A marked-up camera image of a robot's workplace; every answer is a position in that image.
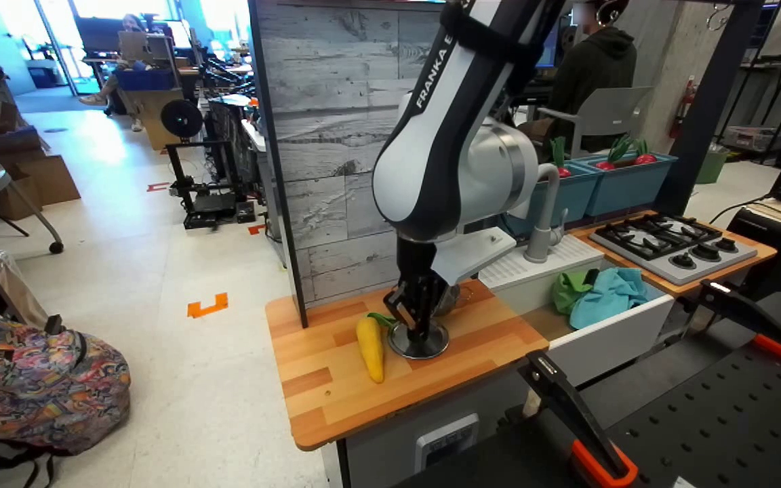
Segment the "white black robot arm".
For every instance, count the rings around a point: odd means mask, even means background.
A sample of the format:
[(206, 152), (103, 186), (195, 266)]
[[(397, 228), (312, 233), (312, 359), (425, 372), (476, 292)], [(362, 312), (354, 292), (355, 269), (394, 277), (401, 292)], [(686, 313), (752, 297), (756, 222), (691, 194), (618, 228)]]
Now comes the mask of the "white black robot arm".
[(373, 198), (394, 228), (400, 281), (385, 294), (412, 335), (438, 328), (451, 286), (446, 247), (472, 222), (526, 210), (537, 183), (534, 144), (495, 117), (562, 12), (562, 0), (447, 0), (440, 27), (373, 168)]

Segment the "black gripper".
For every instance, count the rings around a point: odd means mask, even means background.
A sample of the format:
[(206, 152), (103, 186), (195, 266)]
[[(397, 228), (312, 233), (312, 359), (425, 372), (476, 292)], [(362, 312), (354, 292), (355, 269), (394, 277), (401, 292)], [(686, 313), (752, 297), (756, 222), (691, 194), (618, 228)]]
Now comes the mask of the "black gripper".
[(454, 289), (435, 270), (401, 273), (400, 281), (385, 292), (382, 304), (400, 313), (406, 331), (416, 331), (412, 313), (424, 313), (417, 319), (417, 331), (420, 335), (428, 335), (438, 331), (438, 317), (454, 309)]

